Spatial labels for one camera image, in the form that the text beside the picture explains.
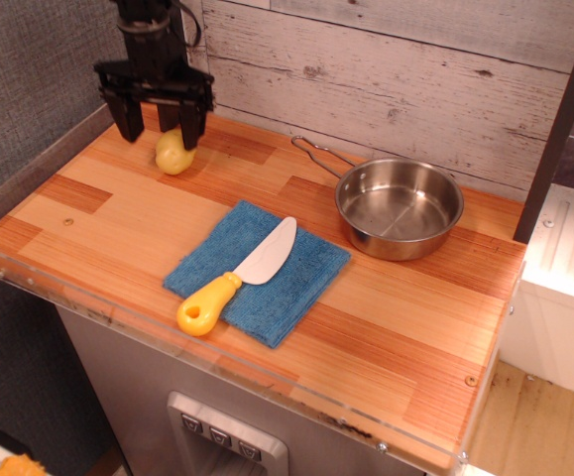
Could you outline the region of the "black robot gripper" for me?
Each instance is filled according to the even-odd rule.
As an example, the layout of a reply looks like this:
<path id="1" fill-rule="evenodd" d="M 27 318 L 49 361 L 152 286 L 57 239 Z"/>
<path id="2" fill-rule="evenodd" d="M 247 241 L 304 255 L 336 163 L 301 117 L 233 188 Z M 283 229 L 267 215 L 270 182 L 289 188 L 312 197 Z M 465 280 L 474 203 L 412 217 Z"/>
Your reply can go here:
<path id="1" fill-rule="evenodd" d="M 117 27 L 125 59 L 94 66 L 100 92 L 123 139 L 144 131 L 141 102 L 178 105 L 184 148 L 195 149 L 213 109 L 213 77 L 188 63 L 187 50 L 201 40 L 196 16 L 180 1 L 117 1 Z"/>

